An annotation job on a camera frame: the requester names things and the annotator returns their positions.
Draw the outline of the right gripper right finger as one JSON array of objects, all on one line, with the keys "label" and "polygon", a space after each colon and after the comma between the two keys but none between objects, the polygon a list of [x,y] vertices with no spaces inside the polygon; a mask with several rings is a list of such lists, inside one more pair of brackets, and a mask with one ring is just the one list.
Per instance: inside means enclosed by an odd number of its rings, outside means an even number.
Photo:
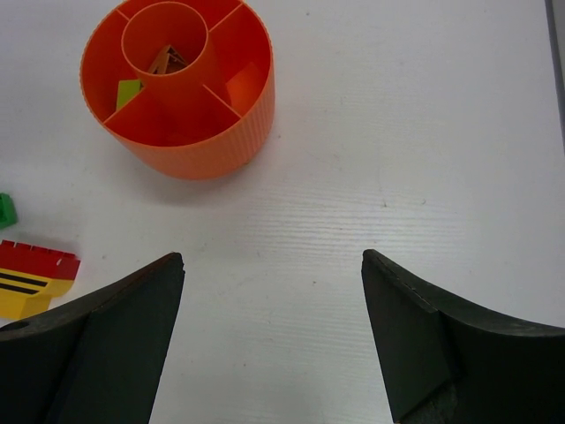
[{"label": "right gripper right finger", "polygon": [[477,305],[374,250],[361,274],[394,422],[563,422],[562,328]]}]

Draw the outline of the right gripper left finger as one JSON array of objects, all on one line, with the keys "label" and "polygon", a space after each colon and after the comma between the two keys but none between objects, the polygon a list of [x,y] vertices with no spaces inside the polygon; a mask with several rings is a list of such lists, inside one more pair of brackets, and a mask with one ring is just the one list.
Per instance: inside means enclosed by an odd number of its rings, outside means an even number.
[{"label": "right gripper left finger", "polygon": [[171,253],[1,328],[3,423],[147,423],[185,280]]}]

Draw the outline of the dark green long lego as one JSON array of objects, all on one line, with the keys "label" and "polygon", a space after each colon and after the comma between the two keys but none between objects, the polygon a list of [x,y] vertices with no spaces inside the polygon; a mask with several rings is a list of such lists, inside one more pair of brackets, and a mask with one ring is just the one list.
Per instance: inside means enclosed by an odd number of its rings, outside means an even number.
[{"label": "dark green long lego", "polygon": [[18,216],[11,196],[0,193],[0,229],[6,229],[18,222]]}]

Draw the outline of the lime green small lego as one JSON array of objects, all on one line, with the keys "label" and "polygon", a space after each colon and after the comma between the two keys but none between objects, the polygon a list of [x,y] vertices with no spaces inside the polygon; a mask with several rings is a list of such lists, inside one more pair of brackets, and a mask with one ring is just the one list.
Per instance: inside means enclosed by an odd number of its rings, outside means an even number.
[{"label": "lime green small lego", "polygon": [[143,88],[140,79],[122,79],[117,84],[116,110],[123,108]]}]

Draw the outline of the brown lego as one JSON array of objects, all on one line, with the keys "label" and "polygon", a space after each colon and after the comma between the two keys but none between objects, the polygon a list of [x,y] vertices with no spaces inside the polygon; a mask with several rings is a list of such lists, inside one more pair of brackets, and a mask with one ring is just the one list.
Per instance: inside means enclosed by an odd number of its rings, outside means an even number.
[{"label": "brown lego", "polygon": [[164,46],[148,69],[148,73],[163,75],[179,72],[187,66],[184,58],[171,45]]}]

